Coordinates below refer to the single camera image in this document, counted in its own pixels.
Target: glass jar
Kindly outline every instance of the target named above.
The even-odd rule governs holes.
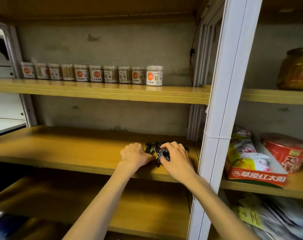
[[[303,90],[303,48],[287,52],[287,57],[281,63],[277,87],[284,90]]]

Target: cardboard box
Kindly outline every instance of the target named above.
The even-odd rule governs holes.
[[[271,171],[263,172],[236,168],[233,167],[228,158],[226,158],[225,172],[227,177],[230,180],[237,182],[282,188],[285,185],[288,173],[255,135],[252,136],[252,141],[257,152],[264,153],[265,155],[269,156],[266,161]]]

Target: left hand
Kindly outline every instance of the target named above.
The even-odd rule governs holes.
[[[135,173],[138,168],[155,159],[154,155],[144,151],[140,143],[132,143],[125,146],[125,148],[121,150],[121,156],[122,161],[120,164],[128,166],[129,169],[132,170],[132,173]]]

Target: red plastic bucket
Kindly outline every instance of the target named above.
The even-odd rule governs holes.
[[[262,133],[262,143],[288,173],[297,173],[303,164],[303,140],[277,133]]]

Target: hand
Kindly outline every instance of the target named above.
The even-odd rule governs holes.
[[[138,168],[146,165],[151,160],[155,159],[154,155],[148,154],[144,151],[143,146],[140,143],[132,143],[125,146],[121,150],[122,161],[120,164],[128,167],[134,174]]]
[[[167,142],[161,145],[160,148],[167,148],[169,151],[170,161],[166,161],[162,156],[160,162],[174,179],[185,184],[191,176],[197,175],[182,144],[178,144],[175,141],[172,143]]]

